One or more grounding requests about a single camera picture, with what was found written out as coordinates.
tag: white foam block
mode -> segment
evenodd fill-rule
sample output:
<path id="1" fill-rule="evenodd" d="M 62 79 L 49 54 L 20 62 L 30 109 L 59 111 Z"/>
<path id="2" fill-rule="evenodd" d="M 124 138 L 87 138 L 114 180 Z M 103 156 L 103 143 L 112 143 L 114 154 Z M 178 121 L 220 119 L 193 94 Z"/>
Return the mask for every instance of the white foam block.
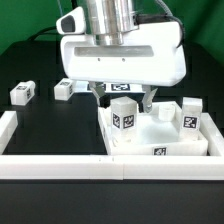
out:
<path id="1" fill-rule="evenodd" d="M 35 95 L 36 85 L 33 81 L 20 82 L 11 92 L 12 105 L 25 106 Z"/>
<path id="2" fill-rule="evenodd" d="M 6 111 L 0 119 L 0 154 L 2 154 L 18 125 L 15 111 Z"/>
<path id="3" fill-rule="evenodd" d="M 54 87 L 54 97 L 56 100 L 64 100 L 67 101 L 72 94 L 74 93 L 74 82 L 71 79 L 62 79 L 55 87 Z"/>
<path id="4" fill-rule="evenodd" d="M 202 113 L 202 99 L 183 98 L 182 118 L 180 124 L 180 141 L 197 141 Z"/>
<path id="5" fill-rule="evenodd" d="M 111 134 L 114 144 L 131 142 L 136 135 L 137 102 L 129 97 L 111 100 Z"/>
<path id="6" fill-rule="evenodd" d="M 2 179 L 90 179 L 90 156 L 1 156 Z"/>

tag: white plastic housing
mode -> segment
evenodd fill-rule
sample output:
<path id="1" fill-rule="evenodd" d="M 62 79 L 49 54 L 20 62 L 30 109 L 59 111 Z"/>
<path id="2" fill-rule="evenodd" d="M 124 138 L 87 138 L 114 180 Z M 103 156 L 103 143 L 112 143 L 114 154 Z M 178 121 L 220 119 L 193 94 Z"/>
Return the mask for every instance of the white plastic housing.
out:
<path id="1" fill-rule="evenodd" d="M 61 27 L 61 22 L 66 17 L 71 16 L 75 23 L 75 32 L 64 32 Z M 85 21 L 85 15 L 82 7 L 77 7 L 73 11 L 69 12 L 65 16 L 61 17 L 56 22 L 56 27 L 58 33 L 64 35 L 64 34 L 82 34 L 86 31 L 86 21 Z"/>
<path id="2" fill-rule="evenodd" d="M 177 22 L 139 25 L 123 34 L 124 44 L 100 47 L 92 35 L 61 41 L 64 70 L 70 79 L 172 86 L 186 74 Z"/>
<path id="3" fill-rule="evenodd" d="M 35 95 L 36 85 L 33 81 L 20 82 L 11 92 L 12 105 L 25 106 Z"/>

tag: black table surface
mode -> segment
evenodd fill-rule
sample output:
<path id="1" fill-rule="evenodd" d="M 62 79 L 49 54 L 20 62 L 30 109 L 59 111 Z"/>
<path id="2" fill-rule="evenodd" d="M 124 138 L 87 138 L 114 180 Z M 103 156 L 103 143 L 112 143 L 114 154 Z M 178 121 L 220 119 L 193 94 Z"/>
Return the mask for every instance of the black table surface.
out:
<path id="1" fill-rule="evenodd" d="M 17 42 L 0 56 L 0 112 L 16 110 L 19 125 L 5 155 L 106 154 L 91 93 L 55 101 L 65 77 L 59 44 Z M 154 101 L 203 99 L 224 134 L 224 68 L 200 45 L 186 44 L 186 77 L 160 87 Z M 36 95 L 11 106 L 9 92 L 35 81 Z M 140 99 L 142 94 L 128 94 Z M 1 180 L 0 223 L 224 223 L 223 181 Z"/>

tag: cable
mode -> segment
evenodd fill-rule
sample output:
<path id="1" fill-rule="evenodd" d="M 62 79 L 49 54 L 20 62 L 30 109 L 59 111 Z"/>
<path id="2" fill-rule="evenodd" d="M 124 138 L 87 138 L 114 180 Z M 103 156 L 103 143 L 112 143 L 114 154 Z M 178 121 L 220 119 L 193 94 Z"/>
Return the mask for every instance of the cable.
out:
<path id="1" fill-rule="evenodd" d="M 78 3 L 77 3 L 77 0 L 71 0 L 72 2 L 72 8 L 75 9 L 78 7 Z"/>
<path id="2" fill-rule="evenodd" d="M 40 30 L 39 32 L 37 32 L 36 34 L 30 36 L 27 40 L 28 41 L 34 41 L 38 36 L 40 35 L 57 35 L 58 33 L 46 33 L 48 31 L 52 31 L 52 30 L 56 30 L 56 26 L 51 26 L 45 29 Z"/>
<path id="3" fill-rule="evenodd" d="M 162 0 L 155 0 L 156 4 L 159 5 L 168 16 L 173 16 L 173 13 L 171 12 L 171 10 L 169 9 L 169 7 L 167 6 L 167 4 L 162 1 Z"/>
<path id="4" fill-rule="evenodd" d="M 59 8 L 59 11 L 60 11 L 60 15 L 62 17 L 64 15 L 64 13 L 63 13 L 63 9 L 62 9 L 62 6 L 61 6 L 61 1 L 57 0 L 57 2 L 58 2 L 58 8 Z"/>

